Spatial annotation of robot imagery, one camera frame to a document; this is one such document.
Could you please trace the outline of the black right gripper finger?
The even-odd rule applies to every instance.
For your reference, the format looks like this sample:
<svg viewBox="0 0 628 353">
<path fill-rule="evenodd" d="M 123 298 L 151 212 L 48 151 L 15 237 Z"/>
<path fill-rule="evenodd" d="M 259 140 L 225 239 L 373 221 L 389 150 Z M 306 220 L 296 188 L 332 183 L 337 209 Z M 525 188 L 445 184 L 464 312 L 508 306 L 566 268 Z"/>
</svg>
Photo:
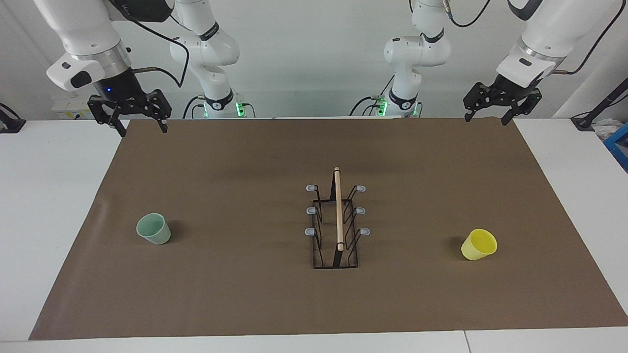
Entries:
<svg viewBox="0 0 628 353">
<path fill-rule="evenodd" d="M 106 101 L 101 96 L 90 96 L 88 108 L 99 125 L 107 125 L 115 129 L 121 138 L 127 134 L 127 129 L 121 123 L 119 117 L 123 113 L 123 107 L 116 102 Z"/>
<path fill-rule="evenodd" d="M 171 105 L 161 90 L 144 94 L 141 114 L 157 121 L 161 132 L 168 132 L 167 119 L 171 116 Z"/>
</svg>

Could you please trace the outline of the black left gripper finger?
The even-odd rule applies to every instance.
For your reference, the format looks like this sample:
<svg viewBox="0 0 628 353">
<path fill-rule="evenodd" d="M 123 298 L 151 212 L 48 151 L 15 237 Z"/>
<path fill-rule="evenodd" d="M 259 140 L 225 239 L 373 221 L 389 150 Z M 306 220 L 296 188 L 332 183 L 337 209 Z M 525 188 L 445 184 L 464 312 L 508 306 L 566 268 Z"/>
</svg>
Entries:
<svg viewBox="0 0 628 353">
<path fill-rule="evenodd" d="M 500 119 L 501 124 L 506 126 L 512 121 L 512 119 L 520 115 L 529 115 L 541 99 L 542 94 L 540 90 L 533 90 L 531 94 L 521 101 L 521 103 L 513 100 L 510 104 L 510 108 Z"/>
<path fill-rule="evenodd" d="M 470 122 L 476 112 L 493 106 L 491 97 L 493 87 L 477 82 L 464 96 L 464 107 L 467 112 L 464 115 L 466 122 Z"/>
</svg>

